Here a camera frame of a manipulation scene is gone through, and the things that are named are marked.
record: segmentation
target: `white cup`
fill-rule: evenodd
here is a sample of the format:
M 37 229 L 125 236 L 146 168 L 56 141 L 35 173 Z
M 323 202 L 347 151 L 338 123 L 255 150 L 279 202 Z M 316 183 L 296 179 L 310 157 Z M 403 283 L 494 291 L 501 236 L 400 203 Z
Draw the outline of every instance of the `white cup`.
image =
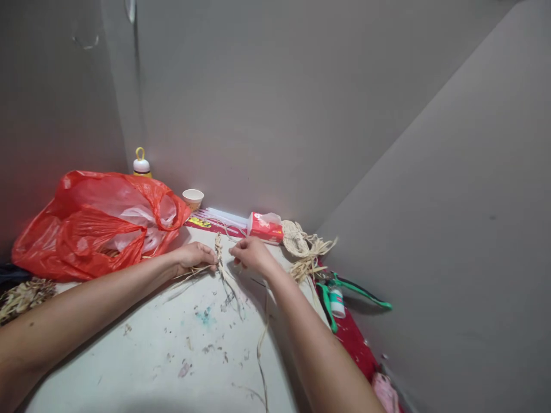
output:
M 187 189 L 182 192 L 182 198 L 185 204 L 191 209 L 191 212 L 197 211 L 201 207 L 201 202 L 205 194 L 198 189 Z

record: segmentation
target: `pliers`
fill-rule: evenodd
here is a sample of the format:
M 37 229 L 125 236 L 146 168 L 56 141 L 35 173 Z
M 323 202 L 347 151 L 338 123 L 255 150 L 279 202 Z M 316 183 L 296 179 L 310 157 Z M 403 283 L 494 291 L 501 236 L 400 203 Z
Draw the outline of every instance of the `pliers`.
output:
M 332 276 L 329 276 L 326 280 L 319 282 L 317 286 L 321 288 L 321 293 L 323 296 L 323 306 L 327 316 L 331 320 L 331 331 L 333 331 L 333 334 L 335 334 L 339 330 L 339 327 L 337 326 L 337 323 L 335 322 L 335 318 L 333 317 L 333 313 L 331 312 L 331 303 L 329 301 L 329 291 L 331 287 L 334 287 L 334 286 L 345 287 L 351 291 L 354 291 L 358 294 L 363 295 L 364 297 L 368 298 L 369 300 L 371 300 L 381 308 L 387 309 L 389 311 L 392 310 L 391 303 L 380 300 L 379 298 L 371 294 L 369 291 L 367 291 L 365 288 L 360 287 L 358 284 L 355 284 L 344 278 L 339 278 L 338 274 L 334 271 L 331 271 L 331 274 Z

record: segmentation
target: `forearm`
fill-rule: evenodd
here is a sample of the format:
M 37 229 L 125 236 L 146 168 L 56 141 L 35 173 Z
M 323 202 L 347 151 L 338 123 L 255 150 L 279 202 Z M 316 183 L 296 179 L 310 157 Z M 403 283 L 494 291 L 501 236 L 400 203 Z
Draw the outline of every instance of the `forearm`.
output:
M 266 279 L 288 326 L 295 363 L 312 410 L 384 413 L 363 373 L 295 281 L 281 268 L 271 270 Z
M 14 409 L 40 377 L 173 276 L 163 255 L 61 293 L 0 329 L 0 404 Z

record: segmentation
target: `white table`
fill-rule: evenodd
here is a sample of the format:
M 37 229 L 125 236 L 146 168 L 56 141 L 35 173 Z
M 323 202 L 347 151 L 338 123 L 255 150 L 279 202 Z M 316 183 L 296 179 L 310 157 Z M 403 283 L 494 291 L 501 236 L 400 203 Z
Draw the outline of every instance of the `white table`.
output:
M 200 241 L 214 249 L 216 234 L 184 227 L 175 244 Z M 234 245 L 222 236 L 223 260 Z M 282 249 L 269 246 L 286 268 Z M 237 269 L 227 266 L 236 274 Z M 258 274 L 240 280 L 245 319 L 227 299 L 220 275 L 205 275 L 184 293 L 163 293 L 141 303 L 54 371 L 26 411 L 43 412 L 263 412 L 257 342 L 264 329 L 267 289 Z M 70 286 L 63 285 L 61 290 Z M 310 281 L 301 289 L 327 323 Z M 270 330 L 262 368 L 271 413 L 309 411 L 288 348 L 278 309 L 269 294 Z

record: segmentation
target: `small bottle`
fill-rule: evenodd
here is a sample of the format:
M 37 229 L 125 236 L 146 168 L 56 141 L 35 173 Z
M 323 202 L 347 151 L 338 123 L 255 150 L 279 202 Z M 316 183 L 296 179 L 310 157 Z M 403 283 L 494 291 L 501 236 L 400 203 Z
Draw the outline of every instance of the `small bottle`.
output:
M 329 302 L 331 304 L 331 313 L 333 313 L 333 317 L 346 317 L 346 312 L 344 311 L 343 292 L 331 281 L 328 283 L 328 286 Z
M 151 175 L 151 168 L 149 162 L 145 160 L 145 150 L 140 146 L 136 149 L 136 159 L 134 160 L 134 175 L 147 176 L 153 178 Z

